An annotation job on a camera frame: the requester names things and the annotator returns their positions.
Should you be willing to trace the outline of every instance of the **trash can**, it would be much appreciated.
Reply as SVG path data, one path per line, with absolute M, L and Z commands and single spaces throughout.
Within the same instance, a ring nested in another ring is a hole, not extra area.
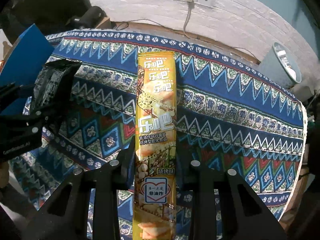
M 293 55 L 278 42 L 273 43 L 257 70 L 286 89 L 301 82 L 301 72 Z

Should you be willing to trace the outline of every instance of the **round metal bolt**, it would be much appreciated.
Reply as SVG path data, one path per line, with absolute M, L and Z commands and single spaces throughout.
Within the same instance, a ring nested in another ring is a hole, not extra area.
M 37 133 L 38 130 L 39 130 L 38 127 L 33 127 L 33 128 L 32 128 L 32 132 L 33 132 L 33 133 Z
M 237 172 L 234 169 L 229 169 L 228 170 L 228 174 L 231 175 L 231 176 L 234 176 L 234 175 L 237 174 Z
M 191 165 L 194 167 L 198 167 L 198 166 L 200 166 L 200 161 L 193 160 L 193 161 L 191 161 Z
M 78 175 L 78 174 L 80 174 L 82 171 L 83 171 L 83 169 L 81 169 L 81 168 L 75 168 L 75 169 L 73 170 L 73 174 L 74 174 L 74 175 Z
M 111 160 L 111 161 L 109 162 L 109 164 L 110 164 L 111 166 L 117 166 L 117 165 L 119 164 L 119 161 L 118 161 L 118 160 Z

